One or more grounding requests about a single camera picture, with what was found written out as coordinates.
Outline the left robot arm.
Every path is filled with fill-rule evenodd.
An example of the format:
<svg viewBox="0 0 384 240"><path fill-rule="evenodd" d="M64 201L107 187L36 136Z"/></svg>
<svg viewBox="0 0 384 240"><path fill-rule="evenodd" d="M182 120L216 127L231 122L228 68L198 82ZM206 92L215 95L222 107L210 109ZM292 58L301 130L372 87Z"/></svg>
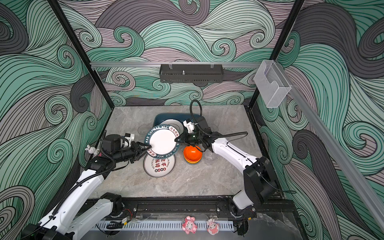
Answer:
<svg viewBox="0 0 384 240"><path fill-rule="evenodd" d="M85 170L59 203L36 225L29 224L21 233L23 240L79 240L101 219L119 217L124 211L122 197L106 193L97 202L77 216L91 193L117 171L117 163L133 164L151 145L135 142L129 134L125 136L103 135L102 144L88 161Z"/></svg>

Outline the teal rim lettered plate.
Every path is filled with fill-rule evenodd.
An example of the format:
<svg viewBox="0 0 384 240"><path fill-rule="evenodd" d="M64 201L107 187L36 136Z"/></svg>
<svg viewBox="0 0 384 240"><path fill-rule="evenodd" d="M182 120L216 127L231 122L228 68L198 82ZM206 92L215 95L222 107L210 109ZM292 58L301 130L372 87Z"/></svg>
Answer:
<svg viewBox="0 0 384 240"><path fill-rule="evenodd" d="M148 155L155 159L173 156L180 148L180 144L175 141L179 136L179 131L171 125L153 127L144 138L144 143L151 146L147 150Z"/></svg>

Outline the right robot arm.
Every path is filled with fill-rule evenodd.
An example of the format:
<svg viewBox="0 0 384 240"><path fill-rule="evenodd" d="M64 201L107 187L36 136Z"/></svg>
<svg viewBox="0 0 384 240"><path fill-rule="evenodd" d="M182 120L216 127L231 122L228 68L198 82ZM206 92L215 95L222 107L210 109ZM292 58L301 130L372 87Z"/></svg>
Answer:
<svg viewBox="0 0 384 240"><path fill-rule="evenodd" d="M222 135L212 132L204 117L183 121L183 133L175 142L185 146L202 146L204 150L221 156L243 174L244 188L232 196L229 209L233 216L241 216L248 207L258 208L278 192L277 175L266 157L252 156L231 143L229 137L247 132Z"/></svg>

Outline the white plate teal line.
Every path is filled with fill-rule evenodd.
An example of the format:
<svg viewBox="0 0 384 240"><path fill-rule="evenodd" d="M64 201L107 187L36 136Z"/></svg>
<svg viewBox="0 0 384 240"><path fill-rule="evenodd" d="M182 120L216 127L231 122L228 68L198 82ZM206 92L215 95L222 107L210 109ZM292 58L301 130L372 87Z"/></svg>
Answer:
<svg viewBox="0 0 384 240"><path fill-rule="evenodd" d="M174 127L176 130L178 130L180 135L184 132L184 126L178 120L168 119L168 120L162 121L161 124L170 125L170 126Z"/></svg>

